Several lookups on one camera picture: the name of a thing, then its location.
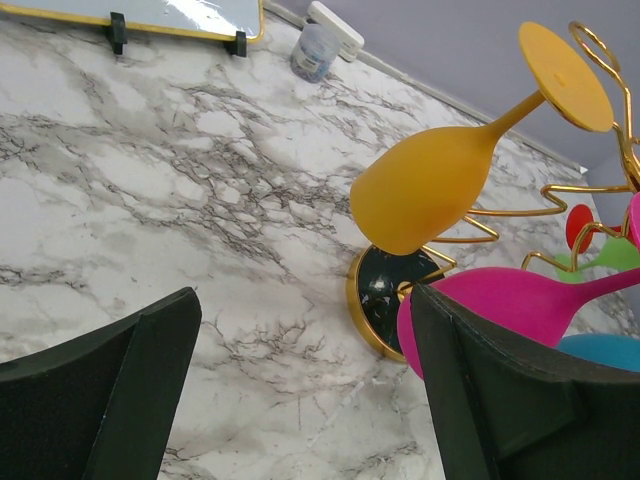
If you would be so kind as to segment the red wine glass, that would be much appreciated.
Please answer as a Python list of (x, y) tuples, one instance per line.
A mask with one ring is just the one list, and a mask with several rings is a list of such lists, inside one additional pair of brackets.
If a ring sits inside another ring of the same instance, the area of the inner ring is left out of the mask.
[[(586, 204), (578, 204), (572, 208), (570, 211), (566, 226), (565, 226), (565, 236), (569, 249), (573, 249), (578, 234), (581, 232), (582, 228), (587, 224), (594, 221), (594, 217), (590, 207)], [(610, 227), (612, 230), (616, 232), (621, 231), (621, 226)], [(578, 252), (584, 253), (589, 248), (592, 242), (592, 238), (594, 235), (594, 230), (591, 230), (582, 241)]]

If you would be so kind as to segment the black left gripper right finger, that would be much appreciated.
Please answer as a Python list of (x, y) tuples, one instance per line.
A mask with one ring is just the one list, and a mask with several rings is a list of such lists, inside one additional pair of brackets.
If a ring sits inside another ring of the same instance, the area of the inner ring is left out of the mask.
[(546, 347), (431, 286), (414, 335), (448, 479), (636, 479), (639, 376)]

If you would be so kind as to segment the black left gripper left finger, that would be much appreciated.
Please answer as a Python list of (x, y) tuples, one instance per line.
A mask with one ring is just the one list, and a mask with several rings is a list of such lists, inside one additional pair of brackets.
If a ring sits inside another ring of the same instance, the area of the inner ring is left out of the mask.
[(186, 287), (2, 363), (2, 478), (157, 478), (201, 319)]

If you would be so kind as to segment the green wine glass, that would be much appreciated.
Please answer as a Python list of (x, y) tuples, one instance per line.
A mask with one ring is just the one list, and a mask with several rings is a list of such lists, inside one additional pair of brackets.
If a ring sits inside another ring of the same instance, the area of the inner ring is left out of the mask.
[(639, 251), (626, 238), (608, 237), (602, 249), (590, 262), (582, 264), (575, 272), (555, 268), (561, 282), (576, 284), (584, 281), (583, 271), (591, 267), (606, 267), (617, 271), (627, 271), (639, 267)]

